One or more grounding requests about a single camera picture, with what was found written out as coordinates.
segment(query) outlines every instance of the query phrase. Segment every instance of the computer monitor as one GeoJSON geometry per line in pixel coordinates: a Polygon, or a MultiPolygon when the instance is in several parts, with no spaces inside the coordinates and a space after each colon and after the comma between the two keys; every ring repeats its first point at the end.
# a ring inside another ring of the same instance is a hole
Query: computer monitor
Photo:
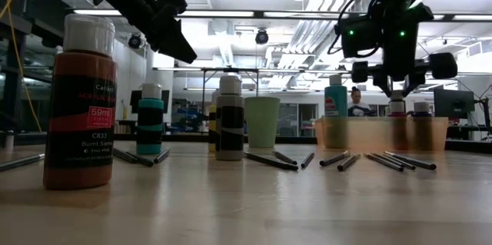
{"type": "Polygon", "coordinates": [[[474,93],[434,89],[434,106],[437,117],[468,119],[468,113],[475,111],[474,93]]]}
{"type": "MultiPolygon", "coordinates": [[[[138,102],[141,99],[141,91],[132,91],[130,97],[130,105],[132,114],[138,113],[138,102]]],[[[168,104],[169,104],[169,91],[165,90],[161,92],[161,100],[164,102],[164,113],[168,113],[168,104]]]]}

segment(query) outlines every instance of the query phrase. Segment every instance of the workbench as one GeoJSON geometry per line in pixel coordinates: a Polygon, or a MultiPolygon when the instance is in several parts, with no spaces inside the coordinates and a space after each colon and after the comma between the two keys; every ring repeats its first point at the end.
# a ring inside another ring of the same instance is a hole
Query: workbench
{"type": "MultiPolygon", "coordinates": [[[[135,152],[135,143],[115,147],[135,152]]],[[[336,151],[276,146],[305,170],[251,160],[216,161],[204,143],[164,143],[171,155],[145,167],[117,158],[103,187],[48,191],[43,163],[0,172],[0,244],[490,244],[492,158],[413,155],[435,171],[400,173],[362,157],[345,172],[319,160],[336,151]]],[[[0,152],[0,161],[44,145],[0,152]]]]}

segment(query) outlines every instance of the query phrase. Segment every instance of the security camera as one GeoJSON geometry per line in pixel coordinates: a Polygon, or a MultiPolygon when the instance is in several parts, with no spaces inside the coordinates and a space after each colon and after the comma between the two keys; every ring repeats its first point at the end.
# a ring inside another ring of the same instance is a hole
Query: security camera
{"type": "Polygon", "coordinates": [[[256,44],[257,45],[264,45],[268,42],[268,34],[267,30],[265,29],[260,29],[258,30],[258,33],[256,34],[256,44]]]}
{"type": "Polygon", "coordinates": [[[128,39],[128,46],[133,49],[142,49],[147,45],[147,39],[141,33],[131,34],[130,39],[128,39]]]}

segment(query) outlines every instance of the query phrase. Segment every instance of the teal paint bottle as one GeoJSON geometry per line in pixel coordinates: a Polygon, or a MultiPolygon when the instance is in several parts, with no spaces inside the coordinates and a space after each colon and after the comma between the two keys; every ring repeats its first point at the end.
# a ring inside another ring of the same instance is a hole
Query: teal paint bottle
{"type": "Polygon", "coordinates": [[[347,149],[347,87],[341,84],[341,75],[330,76],[330,86],[324,88],[324,134],[328,147],[347,149]]]}
{"type": "Polygon", "coordinates": [[[341,85],[341,75],[330,76],[330,86],[324,88],[324,116],[346,118],[347,87],[341,85]]]}
{"type": "Polygon", "coordinates": [[[143,84],[138,102],[137,154],[160,154],[164,102],[161,85],[143,84]]]}

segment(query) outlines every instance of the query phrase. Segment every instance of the person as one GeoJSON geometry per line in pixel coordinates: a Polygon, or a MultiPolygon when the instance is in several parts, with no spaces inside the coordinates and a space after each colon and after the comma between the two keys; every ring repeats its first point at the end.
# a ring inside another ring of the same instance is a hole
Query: person
{"type": "Polygon", "coordinates": [[[352,88],[351,92],[352,102],[348,104],[348,116],[349,117],[364,117],[374,116],[371,107],[368,104],[361,102],[361,90],[356,87],[352,88]]]}

